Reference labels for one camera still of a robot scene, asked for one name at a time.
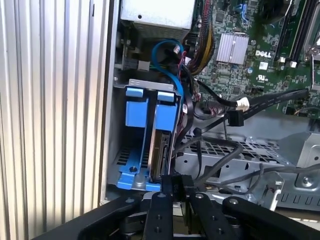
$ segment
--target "ribbed metal panel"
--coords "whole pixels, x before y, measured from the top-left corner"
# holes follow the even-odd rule
[[[0,0],[0,239],[98,205],[109,1]]]
[[[244,64],[249,37],[236,34],[222,33],[218,54],[218,62]]]

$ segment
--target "yellow wire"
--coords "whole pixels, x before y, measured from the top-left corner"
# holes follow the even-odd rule
[[[201,69],[205,67],[205,64],[206,64],[206,61],[207,61],[207,58],[209,57],[209,54],[210,54],[210,51],[211,51],[211,43],[212,43],[212,27],[210,26],[209,28],[209,38],[208,38],[208,42],[206,44],[206,47],[205,47],[205,51],[204,51],[204,54],[203,54],[203,58],[200,62],[200,66],[198,68],[198,70],[196,70],[195,72],[192,73],[192,75],[197,75],[200,73]]]

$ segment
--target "circuit board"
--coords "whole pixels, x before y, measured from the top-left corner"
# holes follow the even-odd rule
[[[306,0],[296,0],[293,8],[293,20],[288,23],[288,30],[295,33],[299,27],[299,19],[305,7]],[[226,8],[225,0],[214,1],[213,28],[215,34],[215,54],[207,67],[196,77],[198,80],[210,86],[217,94],[225,99],[231,99],[239,95],[258,96],[262,94],[279,93],[288,90],[311,87],[311,65],[301,54],[300,61],[296,67],[289,64],[279,66],[277,61],[271,57],[279,45],[284,21],[280,20],[273,24],[261,24],[257,21],[259,2],[257,0],[244,1],[247,5],[246,19],[244,24],[238,12],[236,1],[231,1]],[[243,64],[232,64],[218,62],[217,52],[223,33],[235,33],[248,36],[248,46]],[[291,46],[293,37],[286,37],[286,45]],[[279,56],[287,57],[289,48],[283,46],[279,50]],[[320,84],[320,65],[314,66],[315,82]],[[211,101],[211,97],[201,91],[201,101]],[[288,113],[288,109],[299,110],[306,107],[320,106],[320,92],[310,91],[305,99],[289,101],[270,107],[267,111]],[[300,117],[320,119],[320,112],[312,110],[299,114]]]

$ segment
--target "motherboard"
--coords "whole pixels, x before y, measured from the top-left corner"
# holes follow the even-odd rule
[[[309,88],[308,97],[267,111],[320,119],[319,110],[304,110],[320,107],[320,65],[308,54],[320,30],[319,1],[289,0],[285,17],[263,20],[262,2],[213,1],[215,51],[196,78],[225,99]],[[213,101],[201,88],[200,94]]]

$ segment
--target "green motherboard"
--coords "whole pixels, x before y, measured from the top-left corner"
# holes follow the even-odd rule
[[[296,66],[290,62],[280,63],[275,59],[287,58],[291,54],[296,32],[303,21],[303,13],[308,7],[308,0],[295,0],[289,19],[263,24],[259,21],[260,6],[258,0],[246,0],[246,21],[242,14],[235,11],[238,3],[231,1],[227,7],[225,0],[216,0],[213,9],[213,28],[215,34],[215,54],[205,69],[196,77],[210,86],[225,99],[239,95],[251,97],[279,93],[288,90],[309,88],[310,94],[305,99],[275,105],[268,111],[293,115],[306,107],[320,107],[320,91],[312,90],[311,62],[302,50]],[[320,17],[315,16],[317,26]],[[217,61],[222,34],[237,34],[249,37],[243,64]],[[320,65],[314,63],[315,83],[320,85]],[[210,95],[201,91],[201,100],[211,101]],[[320,111],[301,111],[300,117],[320,119]]]

